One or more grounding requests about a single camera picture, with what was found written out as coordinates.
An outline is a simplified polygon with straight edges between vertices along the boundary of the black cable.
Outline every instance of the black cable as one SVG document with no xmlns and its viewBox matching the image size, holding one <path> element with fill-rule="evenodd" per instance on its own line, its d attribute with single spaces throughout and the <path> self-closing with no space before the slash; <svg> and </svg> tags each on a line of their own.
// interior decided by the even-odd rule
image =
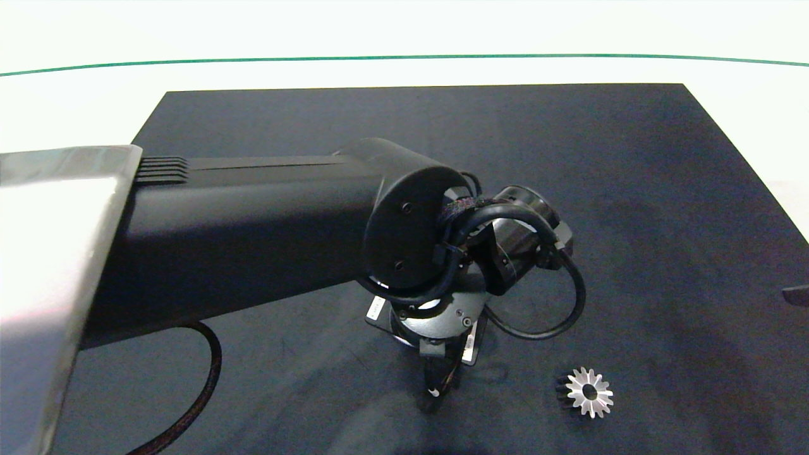
<svg viewBox="0 0 809 455">
<path fill-rule="evenodd" d="M 222 371 L 222 346 L 219 344 L 214 331 L 201 322 L 192 322 L 191 324 L 181 325 L 181 327 L 196 330 L 205 335 L 205 339 L 208 340 L 208 345 L 210 346 L 210 370 L 208 379 L 205 381 L 205 387 L 202 388 L 199 396 L 191 407 L 185 411 L 185 414 L 177 419 L 165 432 L 160 433 L 153 440 L 129 452 L 127 455 L 154 455 L 161 452 L 191 426 L 202 410 L 205 409 L 211 395 L 214 394 L 216 383 L 219 381 L 219 373 Z"/>
<path fill-rule="evenodd" d="M 570 274 L 570 277 L 573 279 L 573 284 L 576 287 L 576 304 L 573 306 L 573 311 L 570 312 L 570 315 L 568 315 L 564 321 L 553 328 L 544 332 L 532 333 L 516 329 L 505 323 L 497 314 L 494 313 L 494 311 L 492 311 L 488 305 L 486 305 L 483 308 L 486 316 L 502 331 L 509 335 L 526 340 L 546 340 L 559 335 L 565 330 L 568 330 L 576 322 L 578 317 L 582 315 L 582 311 L 584 311 L 584 303 L 587 299 L 587 290 L 584 287 L 584 278 L 582 278 L 582 274 L 578 271 L 578 267 L 576 267 L 573 260 L 570 259 L 570 255 L 565 250 L 557 250 L 554 253 L 556 253 L 561 259 L 562 265 Z"/>
<path fill-rule="evenodd" d="M 483 186 L 481 186 L 481 179 L 477 178 L 477 176 L 471 172 L 461 171 L 458 172 L 460 175 L 468 177 L 469 180 L 475 184 L 475 197 L 479 198 L 483 194 Z"/>
</svg>

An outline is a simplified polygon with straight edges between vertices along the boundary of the silver gear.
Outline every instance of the silver gear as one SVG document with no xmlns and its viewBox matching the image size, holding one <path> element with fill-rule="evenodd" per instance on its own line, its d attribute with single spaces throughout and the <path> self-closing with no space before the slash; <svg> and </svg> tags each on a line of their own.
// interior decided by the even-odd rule
<svg viewBox="0 0 809 455">
<path fill-rule="evenodd" d="M 595 419 L 596 414 L 601 418 L 604 417 L 604 412 L 609 414 L 612 391 L 608 388 L 609 383 L 601 380 L 601 375 L 596 375 L 592 369 L 587 371 L 582 367 L 581 371 L 573 370 L 573 374 L 568 375 L 567 378 L 570 380 L 565 384 L 565 387 L 570 389 L 567 398 L 574 400 L 573 407 L 582 408 L 582 415 L 589 413 L 590 418 Z M 595 389 L 595 398 L 590 399 L 584 394 L 585 385 L 590 385 Z"/>
</svg>

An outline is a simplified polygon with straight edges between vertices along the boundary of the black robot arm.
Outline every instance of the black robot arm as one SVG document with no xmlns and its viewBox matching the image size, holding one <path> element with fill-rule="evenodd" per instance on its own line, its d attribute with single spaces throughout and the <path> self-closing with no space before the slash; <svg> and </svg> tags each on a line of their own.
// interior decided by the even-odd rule
<svg viewBox="0 0 809 455">
<path fill-rule="evenodd" d="M 144 158 L 82 348 L 373 277 L 436 279 L 436 223 L 469 195 L 455 170 L 393 142 L 331 156 Z"/>
</svg>

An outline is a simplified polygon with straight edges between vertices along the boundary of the bevel gear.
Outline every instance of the bevel gear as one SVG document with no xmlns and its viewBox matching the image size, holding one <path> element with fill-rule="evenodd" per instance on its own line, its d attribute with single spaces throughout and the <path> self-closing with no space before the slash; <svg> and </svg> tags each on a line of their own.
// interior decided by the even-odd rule
<svg viewBox="0 0 809 455">
<path fill-rule="evenodd" d="M 602 381 L 601 375 L 596 375 L 592 369 L 587 371 L 581 367 L 581 371 L 574 369 L 567 379 L 565 388 L 569 392 L 565 398 L 573 401 L 573 408 L 581 408 L 582 415 L 589 414 L 591 419 L 595 419 L 596 414 L 601 418 L 604 417 L 604 412 L 609 414 L 612 391 L 609 383 Z"/>
</svg>

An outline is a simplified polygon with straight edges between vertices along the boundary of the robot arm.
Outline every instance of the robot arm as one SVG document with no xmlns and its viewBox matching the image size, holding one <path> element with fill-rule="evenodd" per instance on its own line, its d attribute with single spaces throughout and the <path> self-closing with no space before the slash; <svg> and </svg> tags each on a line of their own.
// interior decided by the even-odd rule
<svg viewBox="0 0 809 455">
<path fill-rule="evenodd" d="M 378 138 L 325 157 L 144 158 L 82 347 L 355 279 L 436 339 L 459 283 L 499 296 L 534 265 L 569 261 L 558 247 L 570 230 L 539 195 L 510 186 L 484 204 L 472 191 Z M 476 308 L 455 325 L 468 329 Z"/>
</svg>

